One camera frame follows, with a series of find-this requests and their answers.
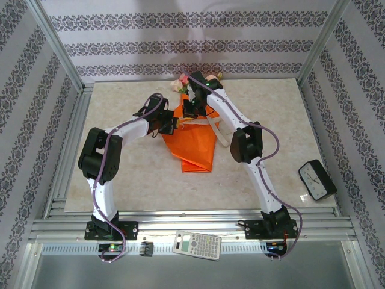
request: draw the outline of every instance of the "beige tabletop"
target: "beige tabletop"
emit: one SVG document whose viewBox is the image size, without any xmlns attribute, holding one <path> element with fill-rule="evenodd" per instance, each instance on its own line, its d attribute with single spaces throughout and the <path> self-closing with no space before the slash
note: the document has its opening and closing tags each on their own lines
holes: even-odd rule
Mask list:
<svg viewBox="0 0 385 289">
<path fill-rule="evenodd" d="M 96 83 L 82 133 L 79 152 L 89 130 L 110 128 L 131 118 L 154 92 L 179 105 L 180 95 L 169 82 Z M 334 197 L 315 202 L 301 182 L 298 169 L 321 156 L 294 79 L 223 81 L 229 98 L 250 120 L 272 129 L 280 139 L 278 154 L 266 160 L 267 172 L 280 198 L 296 207 L 335 207 Z M 226 132 L 224 124 L 220 129 Z M 263 155 L 276 147 L 263 132 Z M 114 200 L 120 211 L 236 210 L 260 208 L 251 181 L 229 148 L 217 141 L 211 173 L 182 173 L 161 136 L 143 137 L 122 150 L 114 178 Z M 66 211 L 91 211 L 91 191 L 82 172 L 73 170 Z"/>
</svg>

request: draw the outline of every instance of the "patterned wallpaper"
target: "patterned wallpaper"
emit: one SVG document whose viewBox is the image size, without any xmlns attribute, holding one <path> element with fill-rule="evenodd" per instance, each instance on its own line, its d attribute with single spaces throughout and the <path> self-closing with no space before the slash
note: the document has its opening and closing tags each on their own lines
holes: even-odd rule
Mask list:
<svg viewBox="0 0 385 289">
<path fill-rule="evenodd" d="M 181 68 L 226 78 L 296 77 L 334 0 L 42 4 L 87 83 L 172 79 Z"/>
<path fill-rule="evenodd" d="M 20 0 L 0 0 L 0 288 L 13 288 L 77 97 Z"/>
<path fill-rule="evenodd" d="M 375 288 L 385 288 L 385 1 L 352 1 L 303 94 Z"/>
</svg>

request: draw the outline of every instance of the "purple cable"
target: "purple cable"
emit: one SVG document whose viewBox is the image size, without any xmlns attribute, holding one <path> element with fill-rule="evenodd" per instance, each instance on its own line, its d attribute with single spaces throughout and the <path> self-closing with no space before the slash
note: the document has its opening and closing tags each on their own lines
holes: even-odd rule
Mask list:
<svg viewBox="0 0 385 289">
<path fill-rule="evenodd" d="M 150 110 L 148 113 L 145 113 L 143 114 L 142 116 L 140 117 L 137 117 L 136 119 L 131 119 L 131 120 L 128 120 L 127 122 L 124 122 L 122 123 L 121 125 L 118 125 L 116 128 L 114 128 L 113 130 L 111 130 L 107 136 L 107 140 L 106 140 L 106 145 L 104 147 L 104 154 L 103 154 L 103 158 L 102 158 L 102 164 L 100 166 L 100 170 L 99 170 L 99 173 L 97 174 L 97 178 L 95 179 L 94 181 L 94 184 L 92 186 L 92 202 L 95 206 L 95 208 L 97 209 L 97 211 L 99 212 L 99 214 L 102 216 L 102 218 L 106 221 L 107 224 L 109 224 L 111 227 L 113 227 L 116 231 L 118 231 L 118 233 L 122 236 L 122 251 L 120 251 L 119 255 L 117 255 L 114 259 L 112 260 L 109 260 L 108 263 L 112 263 L 116 260 L 118 260 L 120 257 L 122 257 L 125 253 L 125 250 L 126 250 L 126 236 L 124 235 L 124 233 L 119 230 L 118 227 L 116 227 L 114 224 L 112 224 L 106 215 L 104 215 L 104 213 L 102 212 L 102 210 L 100 209 L 100 207 L 98 206 L 97 202 L 96 202 L 96 189 L 97 189 L 97 182 L 99 182 L 99 180 L 101 179 L 102 175 L 103 175 L 103 170 L 104 170 L 104 167 L 105 167 L 105 164 L 106 164 L 106 158 L 107 158 L 107 150 L 108 150 L 108 145 L 109 145 L 109 140 L 111 138 L 111 136 L 119 129 L 121 129 L 122 127 L 126 126 L 126 125 L 129 125 L 130 123 L 133 123 L 139 119 L 142 119 L 146 116 L 148 116 L 149 114 L 153 113 L 155 110 L 158 109 L 158 107 L 160 106 L 160 104 L 162 103 L 162 100 L 163 100 L 163 95 L 161 93 L 153 93 L 151 96 L 153 95 L 157 95 L 159 96 L 161 99 L 159 100 L 158 104 L 156 105 L 156 107 L 154 107 L 152 110 Z M 149 98 L 147 98 L 146 102 L 144 103 L 144 106 L 146 106 L 146 104 L 148 103 L 148 101 L 150 100 L 151 96 Z M 102 253 L 102 261 L 105 262 L 106 259 L 104 258 L 104 252 Z"/>
<path fill-rule="evenodd" d="M 300 211 L 298 211 L 297 208 L 293 207 L 293 206 L 290 206 L 289 204 L 285 203 L 284 201 L 280 200 L 272 191 L 271 189 L 269 188 L 268 184 L 266 183 L 266 180 L 263 176 L 263 172 L 262 172 L 262 169 L 260 168 L 260 163 L 263 161 L 263 160 L 267 160 L 273 156 L 275 156 L 279 150 L 279 139 L 277 137 L 277 135 L 275 133 L 273 133 L 272 130 L 262 126 L 262 125 L 256 125 L 255 123 L 252 123 L 252 122 L 246 122 L 242 119 L 241 116 L 238 115 L 238 113 L 236 113 L 236 111 L 234 110 L 234 108 L 228 103 L 228 101 L 226 100 L 226 98 L 222 97 L 219 93 L 217 93 L 216 91 L 212 90 L 210 87 L 200 83 L 199 81 L 197 81 L 195 78 L 193 78 L 190 74 L 188 74 L 185 70 L 182 71 L 185 75 L 187 75 L 187 77 L 189 79 L 191 79 L 192 81 L 194 81 L 196 84 L 198 84 L 199 86 L 202 86 L 203 88 L 209 90 L 211 93 L 215 94 L 219 99 L 221 99 L 224 103 L 226 103 L 226 105 L 229 107 L 229 109 L 232 111 L 232 113 L 236 116 L 236 118 L 243 124 L 245 125 L 251 125 L 253 127 L 256 127 L 256 128 L 260 128 L 260 129 L 263 129 L 265 131 L 267 131 L 268 133 L 270 133 L 274 139 L 276 140 L 276 143 L 277 143 L 277 147 L 275 149 L 275 151 L 266 156 L 266 157 L 263 157 L 263 158 L 260 158 L 259 161 L 257 162 L 257 166 L 258 166 L 258 171 L 259 171 L 259 174 L 260 174 L 260 178 L 262 179 L 262 182 L 263 182 L 263 185 L 265 186 L 265 188 L 267 189 L 268 193 L 278 202 L 280 202 L 282 205 L 286 206 L 286 207 L 289 207 L 290 209 L 294 210 L 298 216 L 300 217 L 300 227 L 298 228 L 298 234 L 293 242 L 293 245 L 289 248 L 289 250 L 283 255 L 281 256 L 280 259 L 284 258 L 285 256 L 287 256 L 291 251 L 292 249 L 294 248 L 294 246 L 296 245 L 300 235 L 301 235 L 301 231 L 302 231 L 302 225 L 303 225 L 303 220 L 302 220 L 302 215 L 300 213 Z"/>
</svg>

